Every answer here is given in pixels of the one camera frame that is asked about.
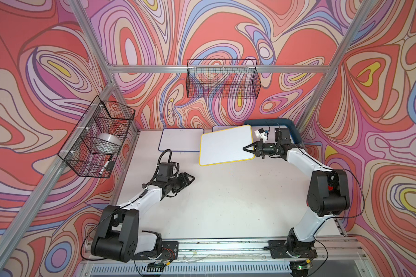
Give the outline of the teal plastic storage box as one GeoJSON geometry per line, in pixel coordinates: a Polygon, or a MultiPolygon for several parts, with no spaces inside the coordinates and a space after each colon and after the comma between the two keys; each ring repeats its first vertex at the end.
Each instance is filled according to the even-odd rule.
{"type": "Polygon", "coordinates": [[[299,131],[297,130],[297,127],[295,124],[287,118],[276,118],[276,119],[256,119],[256,120],[246,120],[244,125],[250,125],[250,126],[284,126],[287,127],[290,131],[290,135],[293,139],[294,144],[303,144],[302,136],[300,135],[299,131]]]}

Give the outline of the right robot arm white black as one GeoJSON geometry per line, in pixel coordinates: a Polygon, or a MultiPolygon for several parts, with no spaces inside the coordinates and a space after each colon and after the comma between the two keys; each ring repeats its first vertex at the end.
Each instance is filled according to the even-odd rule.
{"type": "Polygon", "coordinates": [[[243,147],[243,151],[262,159],[266,156],[282,158],[310,178],[306,196],[309,208],[289,231],[283,248],[293,258],[312,253],[315,235],[325,222],[350,207],[347,173],[324,165],[296,144],[264,143],[260,140],[243,147]]]}

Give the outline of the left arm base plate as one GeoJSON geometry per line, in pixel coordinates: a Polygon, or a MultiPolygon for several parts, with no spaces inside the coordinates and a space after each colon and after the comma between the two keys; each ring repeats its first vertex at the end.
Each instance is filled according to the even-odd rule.
{"type": "Polygon", "coordinates": [[[165,241],[148,252],[135,254],[133,260],[145,260],[153,262],[174,261],[178,258],[179,242],[165,241]]]}

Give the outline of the blue-framed whiteboard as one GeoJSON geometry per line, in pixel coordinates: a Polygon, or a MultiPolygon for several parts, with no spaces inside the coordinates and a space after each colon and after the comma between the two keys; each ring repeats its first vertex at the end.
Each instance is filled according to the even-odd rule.
{"type": "Polygon", "coordinates": [[[199,152],[203,129],[169,129],[162,131],[158,150],[173,152],[199,152]]]}
{"type": "Polygon", "coordinates": [[[221,130],[231,129],[231,128],[233,128],[233,126],[214,126],[212,128],[212,132],[218,132],[218,131],[221,131],[221,130]]]}

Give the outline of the silver tape roll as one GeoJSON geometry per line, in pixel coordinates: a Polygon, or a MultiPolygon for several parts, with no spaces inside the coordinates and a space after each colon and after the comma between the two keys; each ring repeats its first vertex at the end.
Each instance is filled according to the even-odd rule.
{"type": "Polygon", "coordinates": [[[117,155],[122,141],[115,135],[101,133],[92,140],[93,151],[96,154],[117,155]]]}

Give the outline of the aluminium front rail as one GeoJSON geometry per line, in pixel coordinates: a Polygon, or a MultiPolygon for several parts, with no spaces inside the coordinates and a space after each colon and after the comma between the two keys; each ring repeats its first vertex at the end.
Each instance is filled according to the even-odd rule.
{"type": "Polygon", "coordinates": [[[164,240],[162,253],[149,257],[137,254],[130,262],[118,262],[109,259],[92,257],[81,262],[81,265],[112,264],[113,266],[132,267],[135,271],[143,270],[148,264],[163,264],[166,268],[174,265],[183,268],[189,265],[195,272],[202,263],[244,262],[245,270],[254,270],[253,262],[269,265],[283,263],[301,265],[302,263],[319,268],[332,261],[354,261],[361,270],[370,266],[368,255],[362,245],[351,237],[320,237],[311,250],[303,254],[289,255],[285,248],[286,239],[280,238],[232,238],[232,239],[185,239],[164,240]]]}

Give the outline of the far middle blue-framed whiteboard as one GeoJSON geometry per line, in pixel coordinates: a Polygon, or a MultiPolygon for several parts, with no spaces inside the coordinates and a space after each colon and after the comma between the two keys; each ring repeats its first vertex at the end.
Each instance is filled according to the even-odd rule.
{"type": "Polygon", "coordinates": [[[233,126],[214,126],[212,128],[212,132],[218,132],[218,131],[221,131],[221,130],[231,129],[231,128],[233,128],[233,126]]]}

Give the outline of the yellow-framed whiteboard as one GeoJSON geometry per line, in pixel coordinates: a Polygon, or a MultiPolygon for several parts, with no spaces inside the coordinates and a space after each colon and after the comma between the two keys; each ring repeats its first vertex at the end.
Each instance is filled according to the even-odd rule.
{"type": "Polygon", "coordinates": [[[218,130],[201,136],[199,165],[219,165],[231,162],[252,160],[254,154],[246,152],[243,147],[254,143],[250,125],[218,130]]]}

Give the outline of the far left blue-framed whiteboard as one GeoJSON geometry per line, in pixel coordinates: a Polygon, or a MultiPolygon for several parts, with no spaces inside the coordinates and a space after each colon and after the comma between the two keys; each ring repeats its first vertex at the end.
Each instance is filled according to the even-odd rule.
{"type": "Polygon", "coordinates": [[[158,150],[173,152],[199,152],[203,129],[169,129],[162,131],[158,150]]]}

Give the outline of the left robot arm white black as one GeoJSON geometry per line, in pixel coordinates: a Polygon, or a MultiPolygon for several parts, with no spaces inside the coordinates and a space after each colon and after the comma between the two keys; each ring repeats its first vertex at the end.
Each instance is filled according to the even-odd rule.
{"type": "Polygon", "coordinates": [[[195,181],[188,173],[159,177],[142,185],[143,190],[131,200],[107,206],[95,231],[90,252],[103,259],[127,263],[136,256],[156,259],[162,255],[160,233],[141,230],[141,217],[165,198],[177,196],[195,181]]]}

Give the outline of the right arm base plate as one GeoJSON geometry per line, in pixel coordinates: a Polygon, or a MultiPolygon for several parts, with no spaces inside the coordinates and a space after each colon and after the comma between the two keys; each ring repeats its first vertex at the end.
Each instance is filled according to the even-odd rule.
{"type": "Polygon", "coordinates": [[[317,251],[313,242],[298,242],[291,240],[269,240],[268,250],[273,259],[315,259],[317,251]]]}

